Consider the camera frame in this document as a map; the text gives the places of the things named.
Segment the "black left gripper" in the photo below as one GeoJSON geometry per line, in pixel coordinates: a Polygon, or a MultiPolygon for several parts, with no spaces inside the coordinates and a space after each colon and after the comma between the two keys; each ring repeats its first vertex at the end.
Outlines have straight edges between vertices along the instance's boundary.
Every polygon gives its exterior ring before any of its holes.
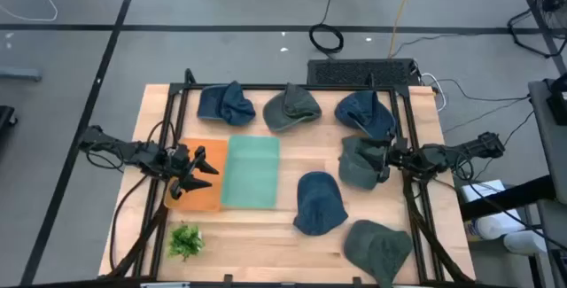
{"type": "MultiPolygon", "coordinates": [[[[177,178],[170,186],[170,195],[173,199],[179,199],[184,192],[194,191],[211,187],[212,184],[197,179],[190,171],[189,148],[186,144],[178,144],[176,147],[166,148],[166,161],[164,164],[164,180],[169,181],[177,178]]],[[[193,167],[200,172],[218,175],[219,171],[206,162],[206,148],[200,145],[194,151],[193,167]]]]}

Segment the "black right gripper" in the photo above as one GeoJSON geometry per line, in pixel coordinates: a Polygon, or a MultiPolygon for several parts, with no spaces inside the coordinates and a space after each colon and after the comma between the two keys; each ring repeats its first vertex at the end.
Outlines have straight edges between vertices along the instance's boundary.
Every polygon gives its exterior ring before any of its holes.
{"type": "MultiPolygon", "coordinates": [[[[418,163],[418,155],[407,148],[405,138],[393,140],[378,140],[377,147],[388,153],[388,164],[399,170],[407,170],[414,178],[424,178],[426,170],[418,163]]],[[[384,183],[390,178],[391,169],[388,165],[377,173],[377,183],[384,183]]]]}

